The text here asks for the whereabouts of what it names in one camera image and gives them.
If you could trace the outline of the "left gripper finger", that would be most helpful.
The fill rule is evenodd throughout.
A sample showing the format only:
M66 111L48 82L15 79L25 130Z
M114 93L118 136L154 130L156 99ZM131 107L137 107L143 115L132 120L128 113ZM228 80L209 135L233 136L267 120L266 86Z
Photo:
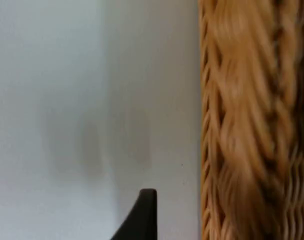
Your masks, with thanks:
M140 190L131 211L112 239L158 239L158 195L156 189L144 188Z

